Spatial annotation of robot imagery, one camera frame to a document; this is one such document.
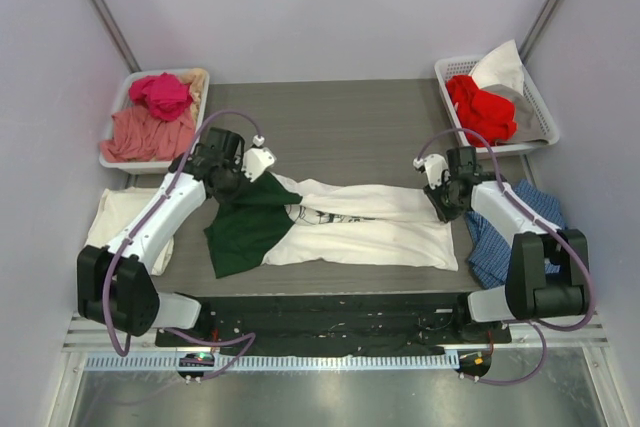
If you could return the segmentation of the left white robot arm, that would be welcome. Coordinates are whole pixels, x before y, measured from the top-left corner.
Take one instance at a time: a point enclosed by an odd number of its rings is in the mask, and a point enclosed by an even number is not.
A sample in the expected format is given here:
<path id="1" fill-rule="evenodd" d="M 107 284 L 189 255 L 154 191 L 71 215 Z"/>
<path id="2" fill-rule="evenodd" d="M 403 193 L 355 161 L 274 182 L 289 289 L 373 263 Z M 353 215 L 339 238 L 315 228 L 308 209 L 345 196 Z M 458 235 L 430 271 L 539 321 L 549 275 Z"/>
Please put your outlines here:
<path id="1" fill-rule="evenodd" d="M 103 245 L 85 246 L 77 257 L 81 317 L 104 325 L 111 340 L 140 337 L 152 329 L 178 328 L 190 345 L 205 344 L 212 320 L 188 295 L 162 293 L 151 272 L 161 251 L 206 200 L 223 203 L 257 180 L 272 159 L 257 134 L 244 138 L 212 128 L 170 164 L 161 186 L 142 211 Z"/>

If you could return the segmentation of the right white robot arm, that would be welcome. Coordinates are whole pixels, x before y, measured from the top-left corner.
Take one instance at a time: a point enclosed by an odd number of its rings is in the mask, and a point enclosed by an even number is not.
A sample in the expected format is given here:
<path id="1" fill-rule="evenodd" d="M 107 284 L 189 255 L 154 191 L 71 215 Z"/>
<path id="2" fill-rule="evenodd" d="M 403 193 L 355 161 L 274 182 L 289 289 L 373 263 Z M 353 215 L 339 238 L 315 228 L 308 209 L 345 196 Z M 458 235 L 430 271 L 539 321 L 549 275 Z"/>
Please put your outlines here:
<path id="1" fill-rule="evenodd" d="M 510 248 L 505 283 L 468 294 L 465 308 L 451 318 L 453 333 L 472 342 L 494 322 L 536 321 L 564 332 L 583 328 L 594 315 L 586 237 L 546 221 L 516 195 L 497 161 L 492 164 L 484 170 L 473 147 L 413 160 L 440 221 L 477 213 Z"/>

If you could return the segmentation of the white and green t-shirt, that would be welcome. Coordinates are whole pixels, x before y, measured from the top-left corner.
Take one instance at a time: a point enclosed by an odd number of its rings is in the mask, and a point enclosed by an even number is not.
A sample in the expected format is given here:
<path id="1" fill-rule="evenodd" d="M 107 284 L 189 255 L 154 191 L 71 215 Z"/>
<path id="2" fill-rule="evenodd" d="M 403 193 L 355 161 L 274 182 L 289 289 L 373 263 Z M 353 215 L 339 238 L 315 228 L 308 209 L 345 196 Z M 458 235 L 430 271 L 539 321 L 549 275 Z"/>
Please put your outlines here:
<path id="1" fill-rule="evenodd" d="M 419 189 L 335 186 L 267 172 L 205 229 L 217 277 L 311 261 L 455 271 L 451 226 Z"/>

